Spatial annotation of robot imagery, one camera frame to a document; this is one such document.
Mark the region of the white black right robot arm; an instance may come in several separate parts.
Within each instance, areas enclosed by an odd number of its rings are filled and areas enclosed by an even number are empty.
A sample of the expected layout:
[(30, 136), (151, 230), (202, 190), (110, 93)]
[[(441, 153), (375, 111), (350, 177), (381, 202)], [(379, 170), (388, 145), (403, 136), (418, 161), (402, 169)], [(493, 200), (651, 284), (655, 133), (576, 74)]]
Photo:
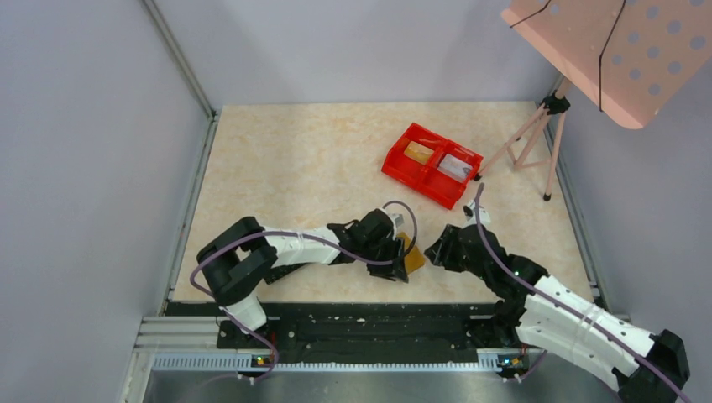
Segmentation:
[(499, 301), (493, 334), (506, 346), (542, 348), (580, 367), (624, 402), (674, 402), (690, 378), (681, 337), (611, 315), (527, 257), (508, 253), (486, 227), (447, 225), (425, 255), (481, 279)]

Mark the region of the yellow leather card holder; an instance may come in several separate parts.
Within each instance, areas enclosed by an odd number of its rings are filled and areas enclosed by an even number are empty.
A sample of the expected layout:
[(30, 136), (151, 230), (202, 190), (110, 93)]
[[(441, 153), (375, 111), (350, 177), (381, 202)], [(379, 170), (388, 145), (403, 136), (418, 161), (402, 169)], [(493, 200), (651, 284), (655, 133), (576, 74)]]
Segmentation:
[(413, 246), (404, 259), (405, 272), (407, 275), (412, 275), (426, 264), (426, 257), (416, 246), (414, 240), (405, 232), (399, 232), (396, 237), (403, 241), (404, 249)]

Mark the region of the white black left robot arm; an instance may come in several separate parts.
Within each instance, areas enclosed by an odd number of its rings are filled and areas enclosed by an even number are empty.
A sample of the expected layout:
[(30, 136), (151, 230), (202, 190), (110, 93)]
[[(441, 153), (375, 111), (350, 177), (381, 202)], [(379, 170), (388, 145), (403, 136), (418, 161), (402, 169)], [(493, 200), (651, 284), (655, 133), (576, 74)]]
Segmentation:
[(406, 280), (405, 256), (411, 251), (397, 233), (404, 218), (383, 208), (346, 223), (304, 231), (261, 225), (255, 217), (239, 219), (196, 255), (209, 296), (235, 318), (245, 332), (267, 322), (257, 297), (261, 282), (270, 283), (308, 264), (366, 264), (370, 274)]

